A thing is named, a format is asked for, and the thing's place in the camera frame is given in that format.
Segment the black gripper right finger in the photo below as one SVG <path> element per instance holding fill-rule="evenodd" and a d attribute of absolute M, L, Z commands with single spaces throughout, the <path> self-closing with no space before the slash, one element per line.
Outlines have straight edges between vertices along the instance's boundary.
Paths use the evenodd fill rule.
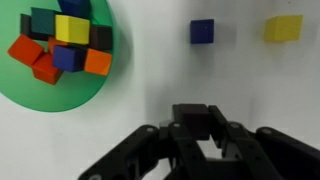
<path fill-rule="evenodd" d="M 209 106 L 210 132 L 224 158 L 234 158 L 253 180 L 320 180 L 320 151 L 271 127 L 249 131 Z"/>

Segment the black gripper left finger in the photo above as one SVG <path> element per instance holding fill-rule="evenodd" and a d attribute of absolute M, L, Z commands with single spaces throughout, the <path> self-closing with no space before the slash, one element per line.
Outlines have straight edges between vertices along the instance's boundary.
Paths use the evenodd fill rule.
<path fill-rule="evenodd" d="M 187 128 L 179 122 L 160 124 L 160 136 L 166 142 L 171 172 L 164 180 L 232 180 L 229 161 L 207 159 Z"/>

